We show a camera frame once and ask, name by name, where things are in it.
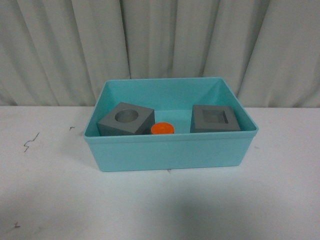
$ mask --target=plastic storage bin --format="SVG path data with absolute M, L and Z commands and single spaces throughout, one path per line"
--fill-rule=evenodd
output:
M 118 103 L 154 109 L 174 134 L 100 136 L 97 122 Z M 231 106 L 241 131 L 190 133 L 193 105 Z M 109 80 L 83 137 L 102 172 L 237 166 L 258 127 L 222 78 Z

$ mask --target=square hole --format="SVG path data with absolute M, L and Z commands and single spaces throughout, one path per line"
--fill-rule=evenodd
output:
M 209 124 L 228 124 L 228 119 L 223 110 L 202 110 L 203 121 Z

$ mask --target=curtain fold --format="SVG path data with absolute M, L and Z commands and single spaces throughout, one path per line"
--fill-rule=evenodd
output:
M 93 106 L 111 79 L 223 77 L 320 107 L 319 0 L 2 0 L 0 105 Z

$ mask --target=white tabletop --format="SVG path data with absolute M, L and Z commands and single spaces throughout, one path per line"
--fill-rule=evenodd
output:
M 100 172 L 92 107 L 0 107 L 1 240 L 318 240 L 320 109 L 247 108 L 236 167 Z

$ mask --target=gray cube block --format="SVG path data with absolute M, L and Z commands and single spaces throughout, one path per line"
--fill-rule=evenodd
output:
M 123 136 L 150 134 L 154 124 L 154 109 L 120 102 L 97 125 L 101 136 Z
M 230 106 L 193 105 L 190 133 L 240 131 Z

